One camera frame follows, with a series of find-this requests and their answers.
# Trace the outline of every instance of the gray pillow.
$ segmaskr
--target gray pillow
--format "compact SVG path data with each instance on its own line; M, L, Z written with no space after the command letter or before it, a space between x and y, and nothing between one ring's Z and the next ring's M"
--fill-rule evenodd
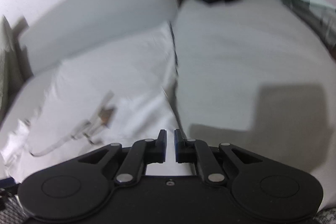
M31 72L36 74L97 43L172 20L177 0L65 0L22 34Z
M1 19L0 28L0 51L6 52L8 62L8 93L16 94L24 81L17 61L12 30L4 16Z

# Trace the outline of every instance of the bed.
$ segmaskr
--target bed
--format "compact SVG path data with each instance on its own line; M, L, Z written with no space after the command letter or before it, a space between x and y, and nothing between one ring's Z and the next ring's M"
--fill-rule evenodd
M145 125L138 126L140 131L129 129L138 133L119 139L107 134L105 143L95 148L114 140L130 145L143 137L154 137L158 132L144 135L151 125L163 126L170 136L168 164L150 165L148 173L192 174L190 166L174 163L172 131L180 127L187 137L205 140L209 145L230 142L310 172L325 191L320 209L336 206L335 63L319 38L280 0L238 0L212 6L184 0L180 8L178 0L66 0L25 31L19 43L28 60L25 68L29 67L33 76L6 116L0 149L7 149L8 139L17 137L18 119L26 136L30 135L29 144L35 140L40 146L33 146L34 150L28 149L26 154L16 154L19 164L2 167L3 175L6 169L22 181L31 172L89 151L82 150L82 143L72 154L74 146L66 143L58 147L62 153L47 155L46 161L29 155L42 152L57 142L61 132L78 124L77 117L64 131L57 118L71 116L63 113L65 107L74 113L75 107L80 106L78 109L83 112L79 117L87 118L111 89L117 95L118 108L123 102L134 103L127 103L133 114L120 123L121 127L132 121L139 105L152 105L154 99L159 104L147 114ZM153 47L156 52L147 52L147 43L147 49ZM168 76L138 77L130 68L127 81L109 74L109 52L113 53L111 59L122 63L125 60L118 53L125 53L127 48L136 49L133 56L137 62L133 64L128 56L123 68L129 63L142 71L148 63L143 72L152 76L168 72ZM97 68L98 74L91 74L92 78L81 75L81 68L89 71L94 65L87 60L100 64L107 79L116 77L118 81L107 86L96 84L103 77ZM76 99L76 90L81 90L83 83L88 91ZM159 110L164 119L158 115L151 121L150 117ZM48 124L57 111L60 116Z

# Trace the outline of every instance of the pillow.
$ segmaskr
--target pillow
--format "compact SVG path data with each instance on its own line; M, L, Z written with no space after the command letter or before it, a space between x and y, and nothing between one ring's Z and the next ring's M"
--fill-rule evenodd
M173 26L184 133L302 169L336 205L336 64L280 0L186 0Z
M23 78L17 61L13 34L7 19L3 16L0 30L0 50L6 51L8 60L8 93L16 94L23 85Z

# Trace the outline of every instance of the white bed sheet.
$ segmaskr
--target white bed sheet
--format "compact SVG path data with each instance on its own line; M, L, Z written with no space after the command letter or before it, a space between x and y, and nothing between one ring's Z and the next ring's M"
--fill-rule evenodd
M24 121L34 116L34 113L43 105L45 92L49 90L51 79L56 68L30 78L16 96L0 130L0 149L7 142L8 133L16 130L18 121ZM0 179L5 178L3 159L0 156Z
M127 147L137 140L155 139L161 129L166 129L167 164L149 165L147 174L191 174L188 165L178 165L174 158L173 132L177 122L168 99L175 78L175 52L168 23L65 60L54 76L36 121L28 129L21 126L26 136L20 137L20 132L16 132L22 145L8 144L1 151L7 172L21 182L33 172L109 143L120 142ZM92 116L109 91L115 94L110 104L116 112L108 128L93 137L96 145L80 138L41 157L30 154L70 135L78 124Z

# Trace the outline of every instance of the wrinkled sheet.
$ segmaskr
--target wrinkled sheet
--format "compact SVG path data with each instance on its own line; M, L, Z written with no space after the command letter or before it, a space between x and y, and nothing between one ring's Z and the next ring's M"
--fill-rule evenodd
M55 73L42 110L30 122L20 122L1 153L7 173L21 182L38 170L69 160L113 142L123 147L145 138L157 138L167 130L165 165L149 165L147 174L190 174L187 165L174 158L176 118L169 96L176 77L175 52L168 23L132 37L108 42L63 61ZM53 146L85 119L97 112L103 97L114 97L106 108L115 108L107 127L93 137L68 138Z

